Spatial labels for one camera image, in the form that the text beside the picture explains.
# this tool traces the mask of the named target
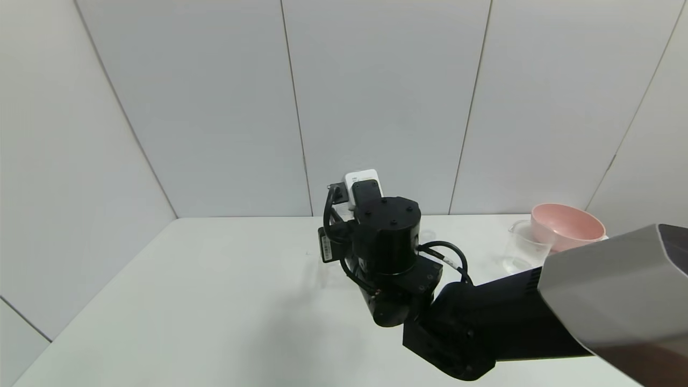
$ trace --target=black cylindrical motor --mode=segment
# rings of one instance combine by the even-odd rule
[[[353,253],[366,277],[398,275],[417,259],[420,208],[412,200],[376,198],[356,207],[358,226],[352,238]]]

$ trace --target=glass beaker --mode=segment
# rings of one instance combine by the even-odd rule
[[[510,274],[540,267],[555,242],[554,235],[548,240],[538,240],[533,235],[529,220],[519,220],[509,228],[511,236],[504,251],[502,266]]]

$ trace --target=white wall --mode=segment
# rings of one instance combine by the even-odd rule
[[[55,338],[174,215],[75,5],[0,14],[0,292]]]
[[[584,208],[683,0],[494,0],[451,213]]]
[[[283,0],[313,212],[374,167],[385,193],[446,214],[489,0]]]
[[[48,344],[43,336],[0,300],[0,386],[13,385]]]
[[[80,0],[179,216],[309,216],[280,0]]]
[[[688,227],[687,13],[588,207],[610,235],[651,223]]]
[[[293,216],[369,167],[424,213],[585,207],[683,0],[79,3],[180,216]]]

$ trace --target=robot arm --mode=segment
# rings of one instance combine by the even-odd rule
[[[323,261],[339,261],[375,323],[403,324],[403,345],[441,371],[471,381],[498,361],[595,354],[645,386],[688,385],[688,229],[648,226],[474,286],[458,248],[419,245],[416,202],[383,197],[374,171],[350,175],[330,185]],[[353,220],[333,209],[343,203]],[[443,267],[419,254],[443,258],[435,246],[462,259],[461,282],[437,298]]]

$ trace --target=white tabletop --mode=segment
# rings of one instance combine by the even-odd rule
[[[476,284],[523,215],[425,216],[421,239],[468,256]],[[373,323],[341,269],[318,282],[318,218],[170,224],[15,384],[58,386],[457,386]],[[458,275],[444,270],[440,286]],[[472,386],[638,386],[595,357],[498,363]]]

